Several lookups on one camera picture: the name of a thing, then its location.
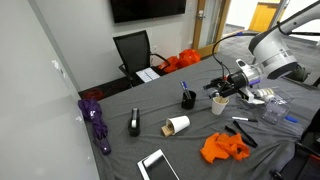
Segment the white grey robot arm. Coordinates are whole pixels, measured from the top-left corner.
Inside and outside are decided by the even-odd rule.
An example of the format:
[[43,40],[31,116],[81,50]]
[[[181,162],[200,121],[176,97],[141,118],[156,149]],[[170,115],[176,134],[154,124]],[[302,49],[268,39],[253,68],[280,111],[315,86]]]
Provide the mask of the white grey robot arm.
[[238,93],[241,88],[260,83],[263,77],[274,80],[290,73],[298,62],[283,37],[294,34],[294,29],[319,18],[320,0],[317,0],[267,31],[253,33],[248,49],[257,64],[248,65],[237,59],[237,72],[228,75],[222,73],[221,77],[204,85],[203,89],[216,89],[219,96],[228,97]]

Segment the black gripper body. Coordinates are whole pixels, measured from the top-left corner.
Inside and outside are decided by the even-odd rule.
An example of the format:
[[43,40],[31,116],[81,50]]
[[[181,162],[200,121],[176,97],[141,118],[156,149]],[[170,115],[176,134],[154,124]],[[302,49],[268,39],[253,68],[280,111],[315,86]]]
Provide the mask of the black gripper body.
[[248,84],[246,75],[243,72],[236,72],[229,74],[223,80],[222,89],[233,88],[233,94],[237,93],[238,90],[242,87],[245,87]]

